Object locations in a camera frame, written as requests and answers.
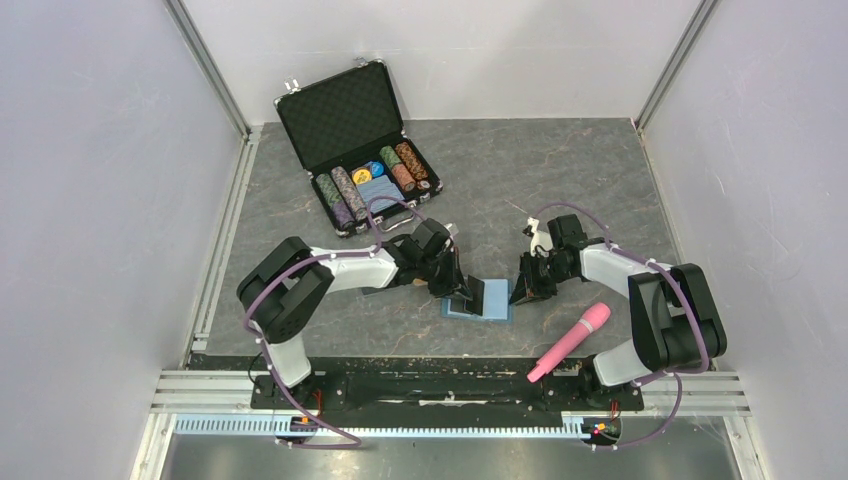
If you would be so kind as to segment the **black credit card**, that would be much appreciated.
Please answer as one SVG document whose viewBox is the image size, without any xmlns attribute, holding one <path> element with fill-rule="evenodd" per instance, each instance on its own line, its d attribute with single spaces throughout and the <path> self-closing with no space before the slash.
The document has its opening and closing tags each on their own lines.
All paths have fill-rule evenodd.
<svg viewBox="0 0 848 480">
<path fill-rule="evenodd" d="M 466 308 L 464 300 L 450 299 L 448 301 L 448 312 L 453 315 L 470 315 L 471 312 Z"/>
<path fill-rule="evenodd" d="M 484 313 L 485 282 L 472 275 L 467 276 L 467 284 L 472 290 L 472 300 L 466 301 L 465 306 L 472 315 L 482 316 Z"/>
</svg>

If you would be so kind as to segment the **blue leather card holder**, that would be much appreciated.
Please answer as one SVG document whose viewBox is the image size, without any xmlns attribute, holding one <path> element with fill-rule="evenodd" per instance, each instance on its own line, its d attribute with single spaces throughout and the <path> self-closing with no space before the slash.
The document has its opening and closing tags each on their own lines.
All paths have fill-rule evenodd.
<svg viewBox="0 0 848 480">
<path fill-rule="evenodd" d="M 513 307 L 509 303 L 511 284 L 507 279 L 478 279 L 469 276 L 470 300 L 445 298 L 441 314 L 445 318 L 509 324 Z"/>
</svg>

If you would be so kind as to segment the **clear card box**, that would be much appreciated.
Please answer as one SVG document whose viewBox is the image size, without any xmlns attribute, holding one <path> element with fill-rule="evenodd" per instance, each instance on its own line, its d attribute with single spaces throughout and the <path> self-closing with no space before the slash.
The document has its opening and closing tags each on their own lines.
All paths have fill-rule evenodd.
<svg viewBox="0 0 848 480">
<path fill-rule="evenodd" d="M 412 282 L 414 279 L 422 279 L 422 278 L 413 278 L 411 276 L 398 275 L 394 277 L 387 285 L 382 287 L 361 287 L 360 292 L 367 296 L 373 295 L 384 290 L 389 290 L 398 287 L 406 287 L 406 286 L 414 286 Z"/>
</svg>

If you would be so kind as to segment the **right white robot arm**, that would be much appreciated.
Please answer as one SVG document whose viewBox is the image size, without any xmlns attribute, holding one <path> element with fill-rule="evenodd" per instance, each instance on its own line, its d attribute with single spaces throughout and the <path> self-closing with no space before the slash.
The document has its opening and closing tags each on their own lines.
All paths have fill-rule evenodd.
<svg viewBox="0 0 848 480">
<path fill-rule="evenodd" d="M 591 238 L 575 215 L 542 229 L 527 221 L 530 247 L 519 261 L 510 304 L 550 299 L 561 283 L 596 282 L 628 301 L 631 337 L 593 356 L 581 368 L 580 400 L 591 408 L 612 401 L 618 387 L 656 375 L 704 371 L 725 354 L 727 335 L 703 270 L 692 263 L 642 260 L 603 238 Z"/>
</svg>

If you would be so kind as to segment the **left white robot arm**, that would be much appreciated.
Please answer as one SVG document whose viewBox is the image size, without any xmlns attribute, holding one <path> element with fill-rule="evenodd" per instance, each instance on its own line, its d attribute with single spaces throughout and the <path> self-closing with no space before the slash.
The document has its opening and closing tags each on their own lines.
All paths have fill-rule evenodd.
<svg viewBox="0 0 848 480">
<path fill-rule="evenodd" d="M 436 220 L 362 249 L 311 247 L 298 236 L 283 240 L 236 289 L 244 326 L 260 345 L 278 397 L 295 408 L 313 397 L 302 332 L 325 296 L 392 289 L 416 280 L 435 298 L 460 301 L 474 313 L 482 310 L 482 281 L 463 274 L 454 238 Z"/>
</svg>

